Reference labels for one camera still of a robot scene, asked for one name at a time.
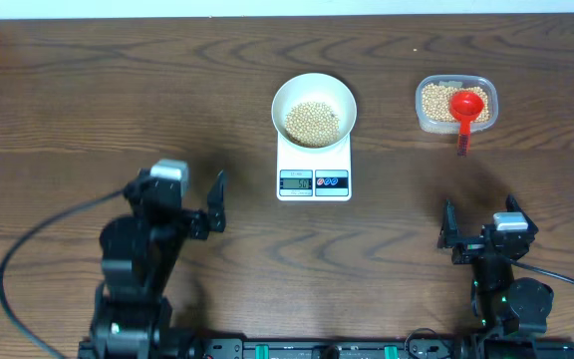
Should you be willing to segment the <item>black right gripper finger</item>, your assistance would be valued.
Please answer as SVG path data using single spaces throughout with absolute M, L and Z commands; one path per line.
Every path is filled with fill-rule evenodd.
M 523 211 L 516 198 L 512 194 L 507 196 L 505 200 L 505 207 L 507 212 L 515 212 L 522 214 L 524 217 L 527 216 L 527 214 Z
M 442 225 L 437 246 L 439 248 L 453 248 L 460 243 L 461 236 L 456 221 L 455 208 L 452 202 L 447 199 L 442 208 Z

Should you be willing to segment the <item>red plastic measuring scoop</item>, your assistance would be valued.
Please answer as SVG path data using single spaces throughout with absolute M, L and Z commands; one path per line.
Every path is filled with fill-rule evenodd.
M 456 92 L 450 99 L 449 112 L 459 122 L 457 155 L 465 157 L 470 143 L 471 124 L 484 109 L 483 99 L 471 91 Z

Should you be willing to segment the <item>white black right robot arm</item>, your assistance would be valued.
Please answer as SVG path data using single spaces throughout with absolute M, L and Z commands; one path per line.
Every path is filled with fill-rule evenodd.
M 480 234 L 461 234 L 454 205 L 442 210 L 438 243 L 452 250 L 451 262 L 472 269 L 471 308 L 482 327 L 455 341 L 454 358 L 574 358 L 574 343 L 543 339 L 554 292 L 534 278 L 516 278 L 512 263 L 530 249 L 538 227 L 509 196 Z

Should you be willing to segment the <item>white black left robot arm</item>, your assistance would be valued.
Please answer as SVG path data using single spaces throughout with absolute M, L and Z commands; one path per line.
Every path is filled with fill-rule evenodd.
M 206 209 L 183 207 L 182 177 L 144 170 L 126 185 L 122 194 L 132 212 L 113 219 L 100 234 L 104 280 L 79 357 L 204 356 L 204 344 L 193 330 L 172 327 L 172 308 L 163 293 L 183 244 L 224 231 L 226 181 L 225 173 L 217 175 Z

